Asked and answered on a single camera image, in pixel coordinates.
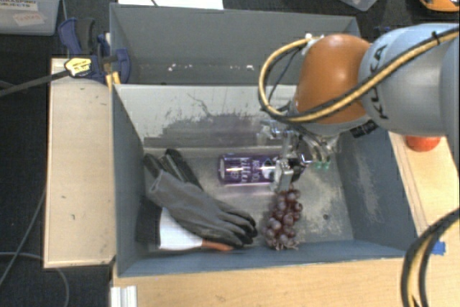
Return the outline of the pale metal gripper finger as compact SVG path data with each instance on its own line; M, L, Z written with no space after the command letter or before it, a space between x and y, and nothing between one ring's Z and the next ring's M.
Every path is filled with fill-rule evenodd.
M274 187L276 192L287 191L294 176L294 169L288 159L279 159L275 164Z
M309 154L299 154L298 157L293 160L293 181L297 181L310 164L311 156Z

